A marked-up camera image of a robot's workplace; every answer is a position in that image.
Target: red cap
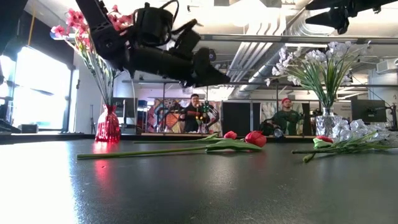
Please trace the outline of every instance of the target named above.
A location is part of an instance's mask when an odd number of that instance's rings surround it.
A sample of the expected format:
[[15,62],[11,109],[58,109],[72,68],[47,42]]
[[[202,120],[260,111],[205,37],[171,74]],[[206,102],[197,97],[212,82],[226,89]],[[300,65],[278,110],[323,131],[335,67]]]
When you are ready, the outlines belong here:
[[286,97],[286,98],[283,98],[283,99],[282,99],[282,103],[284,103],[286,100],[291,101],[289,98]]

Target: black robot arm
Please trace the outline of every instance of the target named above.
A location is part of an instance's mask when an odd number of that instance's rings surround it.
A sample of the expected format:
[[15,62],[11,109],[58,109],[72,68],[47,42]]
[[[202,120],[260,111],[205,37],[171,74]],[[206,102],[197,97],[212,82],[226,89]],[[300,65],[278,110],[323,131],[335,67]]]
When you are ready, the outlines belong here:
[[[219,85],[229,82],[229,77],[210,64],[209,48],[192,51],[200,36],[192,30],[194,19],[177,30],[172,30],[175,15],[160,8],[145,7],[132,14],[133,26],[116,31],[107,17],[102,1],[76,0],[90,28],[97,53],[112,67],[127,70],[134,77],[136,70],[153,73],[180,81],[183,87]],[[172,35],[179,34],[170,50],[157,48],[166,44]]]

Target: red vase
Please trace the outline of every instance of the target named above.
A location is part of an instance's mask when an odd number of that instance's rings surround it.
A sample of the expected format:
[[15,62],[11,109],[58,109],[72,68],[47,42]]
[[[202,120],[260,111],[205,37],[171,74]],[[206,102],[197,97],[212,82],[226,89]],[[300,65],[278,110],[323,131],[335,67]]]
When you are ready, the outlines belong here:
[[104,113],[98,118],[97,134],[95,141],[101,142],[119,142],[120,128],[119,120],[114,113],[116,106],[104,105]]

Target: black table surface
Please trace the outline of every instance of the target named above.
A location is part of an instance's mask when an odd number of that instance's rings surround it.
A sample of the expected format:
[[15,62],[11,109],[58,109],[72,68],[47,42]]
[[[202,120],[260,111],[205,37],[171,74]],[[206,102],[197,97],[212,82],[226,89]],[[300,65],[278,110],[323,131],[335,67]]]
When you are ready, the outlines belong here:
[[398,153],[292,149],[76,160],[189,144],[93,140],[0,146],[0,223],[397,223]]

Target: glass vase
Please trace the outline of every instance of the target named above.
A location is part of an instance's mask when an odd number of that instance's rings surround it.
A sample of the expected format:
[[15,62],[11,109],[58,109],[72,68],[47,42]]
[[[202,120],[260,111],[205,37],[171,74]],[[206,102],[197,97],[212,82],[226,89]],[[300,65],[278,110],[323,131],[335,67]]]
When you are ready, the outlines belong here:
[[104,105],[104,113],[98,118],[97,133],[95,141],[101,142],[119,142],[120,128],[119,120],[114,113],[116,106]]
[[323,114],[317,116],[317,136],[332,137],[333,127],[338,123],[340,117],[335,115],[333,108],[323,108]]

